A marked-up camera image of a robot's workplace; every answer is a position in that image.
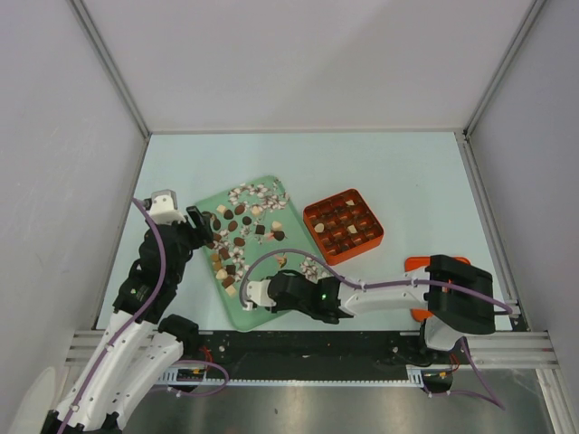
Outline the green floral tray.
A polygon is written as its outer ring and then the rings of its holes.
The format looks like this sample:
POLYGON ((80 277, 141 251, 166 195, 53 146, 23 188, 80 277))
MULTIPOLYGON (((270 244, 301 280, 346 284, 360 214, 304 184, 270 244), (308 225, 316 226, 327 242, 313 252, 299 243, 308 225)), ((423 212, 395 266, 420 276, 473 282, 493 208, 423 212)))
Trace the green floral tray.
POLYGON ((240 303, 240 289, 246 275, 261 280, 282 270, 295 270, 317 282, 329 273, 312 258, 318 248, 308 235, 302 217, 282 181, 274 175, 259 177, 204 198, 195 206, 210 215, 214 241, 204 248, 217 293, 226 315, 237 331, 248 332, 276 317, 257 307, 246 311, 240 303), (271 224, 282 224, 285 239, 277 241, 271 224), (265 233, 255 233, 257 225, 265 233), (230 297, 223 281, 233 277, 237 294, 230 297))

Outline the orange chocolate box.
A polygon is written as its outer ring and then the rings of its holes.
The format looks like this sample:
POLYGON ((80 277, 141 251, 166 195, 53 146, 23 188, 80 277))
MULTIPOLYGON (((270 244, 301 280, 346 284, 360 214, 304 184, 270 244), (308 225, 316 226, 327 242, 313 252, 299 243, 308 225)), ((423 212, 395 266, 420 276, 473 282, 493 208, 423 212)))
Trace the orange chocolate box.
POLYGON ((336 193, 306 206, 303 221, 328 265, 335 266, 377 248, 384 228, 357 189, 336 193), (355 201, 348 206, 347 200, 355 201), (315 231, 323 223, 325 230, 315 231))

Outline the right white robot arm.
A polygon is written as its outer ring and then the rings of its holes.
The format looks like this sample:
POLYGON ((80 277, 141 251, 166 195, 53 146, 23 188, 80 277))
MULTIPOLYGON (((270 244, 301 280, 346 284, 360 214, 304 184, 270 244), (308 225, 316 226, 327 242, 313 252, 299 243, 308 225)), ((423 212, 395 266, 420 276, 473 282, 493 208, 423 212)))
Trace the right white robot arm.
POLYGON ((337 277, 313 282, 290 270, 254 286, 272 313, 297 311, 330 325, 376 311, 427 311, 431 315, 422 321, 417 351, 428 363, 439 362, 465 335, 496 332, 491 274, 445 255, 429 257, 426 266, 383 287, 337 277))

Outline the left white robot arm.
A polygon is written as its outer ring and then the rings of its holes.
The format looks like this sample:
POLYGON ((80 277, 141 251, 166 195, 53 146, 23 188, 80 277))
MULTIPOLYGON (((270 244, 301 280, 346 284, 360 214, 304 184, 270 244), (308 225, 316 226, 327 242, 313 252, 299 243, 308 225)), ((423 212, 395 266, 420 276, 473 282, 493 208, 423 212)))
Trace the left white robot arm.
POLYGON ((200 350, 198 326, 165 316, 195 250, 214 239, 210 216, 185 213, 161 196, 136 202, 149 226, 109 325, 76 383, 43 424, 44 433, 120 433, 158 377, 200 350))

